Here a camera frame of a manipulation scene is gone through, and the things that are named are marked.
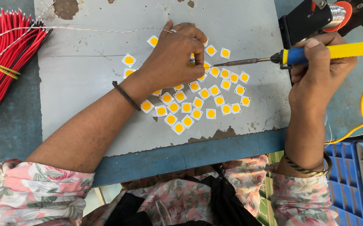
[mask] hand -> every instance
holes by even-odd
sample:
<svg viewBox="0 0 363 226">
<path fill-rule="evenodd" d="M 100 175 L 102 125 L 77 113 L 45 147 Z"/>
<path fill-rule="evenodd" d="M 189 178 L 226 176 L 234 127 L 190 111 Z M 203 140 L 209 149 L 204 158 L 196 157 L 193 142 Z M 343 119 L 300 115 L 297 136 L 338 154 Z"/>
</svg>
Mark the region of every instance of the hand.
<svg viewBox="0 0 363 226">
<path fill-rule="evenodd" d="M 141 75 L 151 87 L 151 93 L 191 82 L 205 73 L 203 43 L 207 37 L 204 33 L 194 23 L 181 23 L 173 27 L 172 20 L 163 28 L 177 32 L 162 31 L 158 44 L 138 70 L 139 73 L 132 74 Z M 194 67 L 188 65 L 192 53 L 196 63 Z"/>
<path fill-rule="evenodd" d="M 289 93 L 292 111 L 317 110 L 324 115 L 331 97 L 357 63 L 356 57 L 330 59 L 330 50 L 325 46 L 346 43 L 338 33 L 333 32 L 296 44 L 298 48 L 305 47 L 309 62 L 293 65 L 291 75 L 294 85 Z"/>
</svg>

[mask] metal sheet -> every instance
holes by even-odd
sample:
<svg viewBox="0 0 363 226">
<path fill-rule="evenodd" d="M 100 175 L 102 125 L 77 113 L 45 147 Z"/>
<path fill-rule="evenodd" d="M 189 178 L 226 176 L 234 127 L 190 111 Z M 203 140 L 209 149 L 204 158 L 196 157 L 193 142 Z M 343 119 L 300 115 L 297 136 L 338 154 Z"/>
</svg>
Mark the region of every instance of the metal sheet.
<svg viewBox="0 0 363 226">
<path fill-rule="evenodd" d="M 278 21 L 273 0 L 225 2 L 220 0 L 195 1 L 194 7 L 187 1 L 165 0 L 117 0 L 109 4 L 105 0 L 79 1 L 79 12 L 73 20 L 54 16 L 52 10 L 45 13 L 45 23 L 51 26 L 129 31 L 145 27 L 162 27 L 171 18 L 175 24 L 195 22 L 209 37 L 209 44 L 218 51 L 231 50 L 230 60 L 263 58 L 282 49 Z M 35 1 L 36 14 L 45 9 L 46 2 Z M 40 97 L 43 140 L 65 121 L 103 96 L 112 87 L 113 80 L 122 80 L 125 65 L 121 59 L 127 53 L 137 59 L 134 69 L 141 67 L 153 50 L 146 40 L 159 36 L 160 30 L 135 33 L 99 33 L 56 29 L 49 41 L 39 51 Z M 219 56 L 205 54 L 210 64 L 224 62 Z M 236 134 L 249 134 L 283 128 L 288 125 L 290 110 L 288 93 L 290 82 L 287 71 L 270 62 L 228 68 L 240 74 L 250 75 L 245 95 L 251 97 L 250 107 L 241 107 L 242 113 L 222 116 L 217 108 L 217 119 L 204 117 L 180 136 L 163 122 L 154 121 L 152 114 L 136 112 L 106 152 L 106 156 L 127 154 L 158 147 L 188 143 L 190 138 L 212 137 L 220 129 L 233 128 Z M 220 85 L 221 79 L 208 76 L 201 87 Z M 233 90 L 222 90 L 227 103 L 237 103 L 240 96 Z M 165 90 L 174 94 L 174 90 Z M 191 102 L 195 95 L 187 85 L 184 91 Z M 150 96 L 154 105 L 160 100 Z M 214 100 L 205 101 L 203 109 L 216 108 Z M 180 111 L 179 119 L 184 117 Z"/>
</svg>

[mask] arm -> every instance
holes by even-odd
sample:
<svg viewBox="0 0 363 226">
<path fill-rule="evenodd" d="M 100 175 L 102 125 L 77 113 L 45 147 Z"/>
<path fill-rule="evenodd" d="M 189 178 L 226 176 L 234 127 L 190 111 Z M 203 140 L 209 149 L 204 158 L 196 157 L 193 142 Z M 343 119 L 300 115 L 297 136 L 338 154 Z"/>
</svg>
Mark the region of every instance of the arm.
<svg viewBox="0 0 363 226">
<path fill-rule="evenodd" d="M 192 23 L 173 27 L 173 22 L 169 21 L 164 29 L 178 32 L 162 31 L 158 45 L 143 66 L 120 85 L 138 105 L 156 90 L 188 83 L 204 74 L 202 43 L 207 40 L 204 33 Z M 188 67 L 191 53 L 196 60 L 193 68 Z M 55 131 L 26 161 L 77 172 L 94 172 L 134 111 L 124 96 L 113 89 Z"/>
<path fill-rule="evenodd" d="M 328 102 L 345 77 L 355 67 L 356 58 L 330 59 L 325 45 L 345 44 L 338 33 L 316 36 L 305 46 L 308 64 L 294 65 L 294 83 L 289 93 L 291 119 L 285 154 L 298 166 L 323 171 L 324 114 Z M 310 177 L 291 168 L 282 157 L 272 173 L 272 208 L 278 225 L 336 225 L 326 176 Z"/>
<path fill-rule="evenodd" d="M 309 63 L 294 65 L 291 71 L 294 85 L 289 93 L 291 118 L 285 152 L 295 164 L 310 171 L 324 169 L 325 110 L 357 62 L 356 57 L 330 59 L 330 51 L 325 45 L 345 43 L 345 39 L 335 32 L 296 45 L 305 47 Z M 291 177 L 309 177 L 290 167 L 284 157 L 276 172 Z"/>
<path fill-rule="evenodd" d="M 195 24 L 168 21 L 143 66 L 120 87 L 139 105 L 151 93 L 204 74 L 207 38 Z M 194 53 L 196 66 L 188 66 Z M 1 225 L 79 225 L 95 168 L 134 107 L 112 90 L 71 118 L 27 159 L 0 164 Z"/>
</svg>

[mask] blue soldering iron grip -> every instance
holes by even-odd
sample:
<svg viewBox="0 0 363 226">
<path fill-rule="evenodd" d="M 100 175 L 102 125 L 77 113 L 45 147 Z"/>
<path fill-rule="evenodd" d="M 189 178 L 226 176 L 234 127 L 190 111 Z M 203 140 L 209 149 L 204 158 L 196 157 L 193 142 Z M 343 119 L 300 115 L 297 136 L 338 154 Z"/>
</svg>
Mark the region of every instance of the blue soldering iron grip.
<svg viewBox="0 0 363 226">
<path fill-rule="evenodd" d="M 303 64 L 309 62 L 305 56 L 305 48 L 289 49 L 288 64 Z"/>
</svg>

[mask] black bracelet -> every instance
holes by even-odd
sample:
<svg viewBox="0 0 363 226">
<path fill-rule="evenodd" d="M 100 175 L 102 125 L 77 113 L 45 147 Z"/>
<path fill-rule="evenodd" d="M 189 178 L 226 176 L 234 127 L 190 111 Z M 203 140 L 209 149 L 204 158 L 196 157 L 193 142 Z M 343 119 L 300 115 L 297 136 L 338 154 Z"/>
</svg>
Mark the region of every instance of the black bracelet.
<svg viewBox="0 0 363 226">
<path fill-rule="evenodd" d="M 288 164 L 296 171 L 299 171 L 301 173 L 307 174 L 309 176 L 324 176 L 327 175 L 331 172 L 332 170 L 332 160 L 331 158 L 324 152 L 324 159 L 328 164 L 328 169 L 322 172 L 315 172 L 315 171 L 310 171 L 310 170 L 306 170 L 298 165 L 296 165 L 294 162 L 292 162 L 287 156 L 286 156 L 286 152 L 284 153 L 284 157 L 286 159 L 286 161 L 288 162 Z"/>
<path fill-rule="evenodd" d="M 131 97 L 129 95 L 127 95 L 127 93 L 122 90 L 122 88 L 120 88 L 120 86 L 117 84 L 117 81 L 113 81 L 112 85 L 120 92 L 121 95 L 124 96 L 124 98 L 126 98 L 126 100 L 128 100 L 130 102 L 131 105 L 133 105 L 133 107 L 135 109 L 137 109 L 138 111 L 141 111 L 140 106 L 138 106 L 133 99 L 131 99 Z"/>
</svg>

